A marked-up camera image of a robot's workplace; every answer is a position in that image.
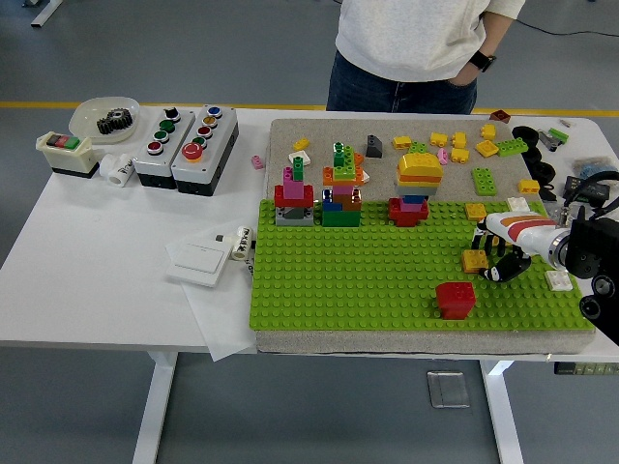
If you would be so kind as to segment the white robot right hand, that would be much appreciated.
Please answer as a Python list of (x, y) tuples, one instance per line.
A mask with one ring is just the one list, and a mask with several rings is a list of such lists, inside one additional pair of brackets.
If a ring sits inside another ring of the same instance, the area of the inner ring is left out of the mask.
[(554, 269), (565, 269), (560, 248), (569, 231), (548, 217), (518, 211), (488, 214), (477, 224), (471, 248), (479, 249), (483, 237), (486, 255), (491, 254), (493, 238), (499, 238), (497, 255), (501, 256), (495, 266), (479, 271), (487, 280), (506, 282), (515, 278), (528, 269), (535, 255), (542, 256)]

